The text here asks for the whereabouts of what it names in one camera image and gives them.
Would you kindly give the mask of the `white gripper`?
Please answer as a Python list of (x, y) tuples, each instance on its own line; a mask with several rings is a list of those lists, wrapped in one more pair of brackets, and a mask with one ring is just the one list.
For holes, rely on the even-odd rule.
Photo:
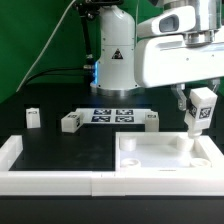
[[(180, 83), (224, 76), (224, 33), (217, 33), (213, 43), (199, 47), (187, 47), (182, 35), (141, 40), (135, 48), (134, 63), (135, 80), (139, 86), (172, 85), (178, 108), (185, 111), (185, 85)], [(219, 79), (211, 81), (214, 93), (219, 86)]]

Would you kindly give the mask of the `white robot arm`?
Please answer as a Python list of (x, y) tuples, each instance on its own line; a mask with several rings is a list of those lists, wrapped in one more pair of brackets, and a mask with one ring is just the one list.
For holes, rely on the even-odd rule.
[(101, 56), (94, 91), (126, 96), (139, 87), (170, 85), (181, 110), (184, 85), (224, 77), (222, 0), (148, 0), (163, 13), (137, 24), (115, 5), (100, 10)]

